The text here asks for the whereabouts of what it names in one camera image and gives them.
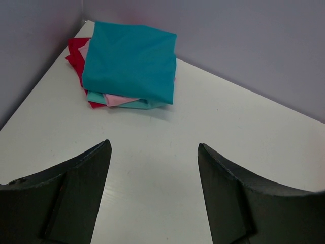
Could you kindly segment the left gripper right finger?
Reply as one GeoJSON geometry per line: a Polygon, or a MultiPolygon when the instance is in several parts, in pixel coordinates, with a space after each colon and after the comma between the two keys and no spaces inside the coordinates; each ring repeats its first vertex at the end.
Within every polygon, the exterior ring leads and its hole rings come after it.
{"type": "Polygon", "coordinates": [[[203,143],[198,166],[213,243],[324,243],[324,192],[263,178],[203,143]]]}

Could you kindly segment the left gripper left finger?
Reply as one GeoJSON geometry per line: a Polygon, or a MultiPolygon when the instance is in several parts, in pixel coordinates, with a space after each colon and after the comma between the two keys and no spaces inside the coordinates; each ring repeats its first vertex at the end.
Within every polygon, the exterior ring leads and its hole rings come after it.
{"type": "Polygon", "coordinates": [[[90,243],[112,147],[84,153],[1,186],[1,243],[90,243]]]}

